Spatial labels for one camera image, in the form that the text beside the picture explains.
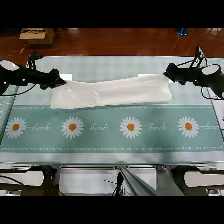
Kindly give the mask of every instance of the white daisy print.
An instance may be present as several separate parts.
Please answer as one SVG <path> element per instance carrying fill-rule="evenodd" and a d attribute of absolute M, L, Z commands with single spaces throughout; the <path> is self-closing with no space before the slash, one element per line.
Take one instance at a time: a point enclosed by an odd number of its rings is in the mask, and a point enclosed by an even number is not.
<path fill-rule="evenodd" d="M 123 119 L 120 127 L 120 131 L 123 132 L 126 138 L 135 138 L 141 134 L 140 131 L 142 130 L 140 121 L 134 117 L 126 117 Z"/>
<path fill-rule="evenodd" d="M 26 128 L 26 121 L 21 117 L 15 117 L 8 122 L 5 131 L 8 138 L 17 138 L 23 134 Z"/>
<path fill-rule="evenodd" d="M 177 127 L 179 127 L 178 130 L 182 131 L 182 135 L 184 135 L 185 137 L 194 138 L 199 133 L 199 127 L 194 118 L 186 116 L 182 117 L 181 119 L 179 119 Z"/>
<path fill-rule="evenodd" d="M 70 117 L 63 122 L 61 131 L 64 132 L 63 135 L 65 135 L 66 138 L 72 139 L 82 134 L 81 131 L 83 130 L 83 127 L 84 125 L 81 119 L 78 117 Z"/>

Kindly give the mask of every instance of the table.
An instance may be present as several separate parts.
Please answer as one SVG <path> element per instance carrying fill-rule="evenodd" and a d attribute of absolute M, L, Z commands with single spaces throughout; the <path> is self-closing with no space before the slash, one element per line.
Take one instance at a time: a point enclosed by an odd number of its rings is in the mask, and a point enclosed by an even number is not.
<path fill-rule="evenodd" d="M 37 61 L 36 64 L 37 69 L 43 72 L 49 72 L 52 68 L 56 68 L 60 71 L 60 74 L 72 74 L 72 79 L 76 81 L 99 82 L 135 77 L 138 74 L 161 74 L 165 71 L 169 63 L 173 62 L 178 64 L 191 59 L 191 57 L 167 56 L 51 56 L 44 57 Z M 208 63 L 218 63 L 221 67 L 224 66 L 223 59 L 209 59 Z M 29 88 L 29 86 L 19 87 L 18 92 L 22 92 L 27 88 Z M 17 88 L 12 87 L 9 91 L 16 92 Z M 208 110 L 212 109 L 213 111 L 211 101 L 204 99 L 201 96 L 200 88 L 195 87 L 191 83 L 187 83 L 185 86 L 171 83 L 170 91 L 173 95 L 172 100 L 166 105 L 160 105 L 161 108 L 170 106 L 170 108 L 176 107 L 188 110 L 191 107 L 198 107 L 200 110 L 205 108 Z M 4 107 L 7 108 L 3 110 L 2 119 L 0 120 L 2 122 L 1 135 L 3 135 L 11 108 L 10 116 L 12 116 L 16 110 L 20 110 L 20 113 L 22 113 L 23 109 L 21 108 L 24 108 L 26 111 L 30 109 L 33 112 L 35 108 L 36 110 L 48 108 L 51 101 L 51 92 L 51 89 L 43 91 L 39 86 L 36 86 L 28 93 L 16 96 L 15 99 L 14 97 L 7 98 L 8 102 L 6 103 L 8 104 L 4 104 Z M 142 106 L 151 108 L 155 105 L 140 105 L 139 108 L 142 108 Z M 215 113 L 211 116 L 213 120 L 216 119 Z M 179 147 L 174 151 L 171 150 L 165 153 L 160 151 L 153 151 L 150 153 L 145 153 L 143 151 L 137 153 L 126 151 L 118 153 L 116 151 L 110 151 L 101 153 L 92 152 L 91 150 L 89 153 L 86 151 L 74 151 L 71 153 L 71 151 L 52 151 L 53 148 L 50 152 L 41 152 L 39 149 L 38 152 L 35 150 L 34 152 L 30 152 L 26 151 L 28 149 L 22 146 L 18 148 L 7 147 L 9 143 L 6 139 L 5 133 L 0 148 L 0 162 L 47 164 L 186 164 L 224 161 L 223 142 L 220 143 L 217 148 L 214 149 L 213 147 L 211 151 L 209 151 L 209 149 L 206 149 L 208 151 L 203 151 L 203 148 L 198 151 L 193 151 L 193 148 L 192 150 L 181 151 L 181 147 Z"/>

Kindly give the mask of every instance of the white fabric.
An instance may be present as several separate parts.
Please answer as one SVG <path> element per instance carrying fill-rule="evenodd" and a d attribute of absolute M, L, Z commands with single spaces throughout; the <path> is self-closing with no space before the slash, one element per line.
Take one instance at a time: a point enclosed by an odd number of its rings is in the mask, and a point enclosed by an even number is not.
<path fill-rule="evenodd" d="M 51 108 L 85 108 L 105 105 L 167 102 L 172 95 L 164 75 L 85 83 L 67 81 L 53 89 Z"/>

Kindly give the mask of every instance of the green band with daisies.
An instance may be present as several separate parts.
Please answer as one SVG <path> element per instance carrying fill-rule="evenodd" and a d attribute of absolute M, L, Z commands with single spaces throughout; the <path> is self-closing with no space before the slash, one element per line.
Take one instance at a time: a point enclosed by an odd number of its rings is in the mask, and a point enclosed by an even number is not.
<path fill-rule="evenodd" d="M 1 152 L 222 151 L 212 106 L 111 106 L 79 110 L 13 106 Z"/>

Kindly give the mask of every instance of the yellow flower center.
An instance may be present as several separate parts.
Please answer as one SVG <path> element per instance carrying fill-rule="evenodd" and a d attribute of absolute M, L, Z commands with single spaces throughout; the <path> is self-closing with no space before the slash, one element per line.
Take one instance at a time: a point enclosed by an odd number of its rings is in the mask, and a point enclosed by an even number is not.
<path fill-rule="evenodd" d="M 135 129 L 135 126 L 133 124 L 128 124 L 128 130 L 133 131 Z"/>
<path fill-rule="evenodd" d="M 17 130 L 19 130 L 19 124 L 14 124 L 14 125 L 12 126 L 12 130 L 13 130 L 13 131 L 17 131 Z"/>
<path fill-rule="evenodd" d="M 185 128 L 186 128 L 187 130 L 191 130 L 191 129 L 192 129 L 192 124 L 190 124 L 190 123 L 186 123 L 186 124 L 185 124 Z"/>
<path fill-rule="evenodd" d="M 71 131 L 74 131 L 74 130 L 76 129 L 76 124 L 70 124 L 70 125 L 69 125 L 69 129 L 70 129 Z"/>

